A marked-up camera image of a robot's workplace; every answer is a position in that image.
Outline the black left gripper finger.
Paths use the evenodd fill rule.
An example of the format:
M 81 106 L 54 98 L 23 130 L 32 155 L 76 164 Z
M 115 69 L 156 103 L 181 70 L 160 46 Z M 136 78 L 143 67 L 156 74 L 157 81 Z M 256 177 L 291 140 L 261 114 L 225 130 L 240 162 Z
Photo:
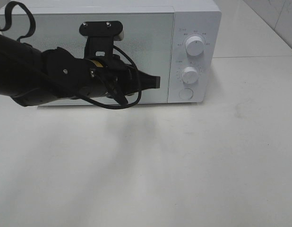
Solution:
M 152 76 L 144 72 L 140 72 L 140 81 L 141 81 L 141 89 L 159 89 L 161 77 L 159 76 Z

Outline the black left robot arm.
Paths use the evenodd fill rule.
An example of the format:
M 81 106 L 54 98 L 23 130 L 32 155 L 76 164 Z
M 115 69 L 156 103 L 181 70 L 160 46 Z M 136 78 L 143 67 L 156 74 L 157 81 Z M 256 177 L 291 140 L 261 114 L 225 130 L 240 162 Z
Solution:
M 0 95 L 21 106 L 37 106 L 70 99 L 84 100 L 105 109 L 135 106 L 147 89 L 158 89 L 160 77 L 140 71 L 133 60 L 114 45 L 122 24 L 94 22 L 87 36 L 85 55 L 76 58 L 63 48 L 41 52 L 2 35 L 0 28 Z

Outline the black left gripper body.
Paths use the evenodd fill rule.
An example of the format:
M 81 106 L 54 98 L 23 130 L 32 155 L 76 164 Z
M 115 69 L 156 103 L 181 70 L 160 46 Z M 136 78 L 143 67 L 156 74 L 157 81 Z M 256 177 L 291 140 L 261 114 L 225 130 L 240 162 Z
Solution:
M 83 22 L 79 33 L 87 38 L 84 58 L 95 64 L 95 74 L 104 83 L 112 99 L 126 99 L 138 93 L 141 81 L 137 66 L 124 51 L 114 45 L 113 37 L 123 30 L 120 21 Z

